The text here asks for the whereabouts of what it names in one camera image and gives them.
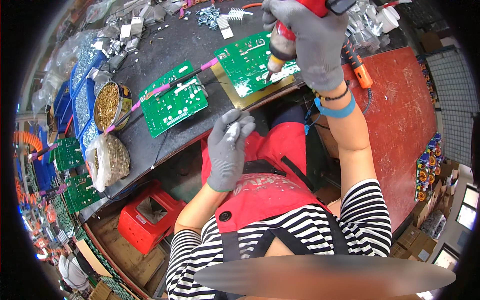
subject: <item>striped shirt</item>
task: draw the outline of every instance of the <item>striped shirt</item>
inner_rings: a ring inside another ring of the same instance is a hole
[[[355,184],[344,196],[336,221],[347,239],[349,254],[388,256],[392,228],[377,180]],[[241,259],[249,258],[265,231],[279,227],[287,229],[314,254],[334,254],[327,216],[320,205],[309,204],[240,229]],[[215,216],[205,224],[201,236],[191,230],[178,232],[172,241],[167,269],[168,298],[213,299],[216,291],[196,283],[193,274],[222,262],[222,241]]]

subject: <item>window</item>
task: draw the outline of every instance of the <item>window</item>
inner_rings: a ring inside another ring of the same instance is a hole
[[[453,271],[456,264],[458,263],[458,253],[450,248],[448,245],[443,244],[442,249],[438,253],[437,257],[433,261],[433,264],[444,267]]]
[[[467,184],[462,206],[456,217],[456,221],[470,230],[473,230],[473,224],[475,222],[475,217],[477,216],[478,199],[479,193],[473,186]]]

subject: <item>white plastic container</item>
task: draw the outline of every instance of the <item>white plastic container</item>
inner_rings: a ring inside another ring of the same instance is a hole
[[[395,19],[400,20],[400,15],[396,11],[396,9],[393,6],[389,6],[386,9],[388,9],[389,12],[392,13],[392,15],[395,17]]]
[[[377,14],[377,21],[378,23],[383,23],[382,31],[383,33],[387,33],[390,30],[398,27],[398,22],[396,18],[393,16],[388,9],[382,9]]]

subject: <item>gray work glove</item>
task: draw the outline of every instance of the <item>gray work glove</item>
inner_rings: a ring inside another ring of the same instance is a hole
[[[264,0],[265,31],[272,31],[280,20],[297,37],[297,64],[305,83],[317,91],[329,91],[343,80],[341,50],[348,16],[328,12],[323,18],[295,0]]]
[[[218,118],[208,136],[208,155],[212,171],[208,185],[217,192],[235,189],[243,172],[245,140],[255,129],[255,119],[249,112],[232,109]]]

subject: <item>blue anti-static wrist strap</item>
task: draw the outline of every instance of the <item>blue anti-static wrist strap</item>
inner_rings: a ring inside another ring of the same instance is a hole
[[[323,107],[320,103],[319,97],[315,98],[315,105],[317,106],[321,115],[326,115],[333,118],[344,118],[350,115],[353,112],[353,109],[355,109],[355,97],[353,96],[352,91],[350,91],[350,94],[352,95],[350,103],[342,109],[329,109]]]

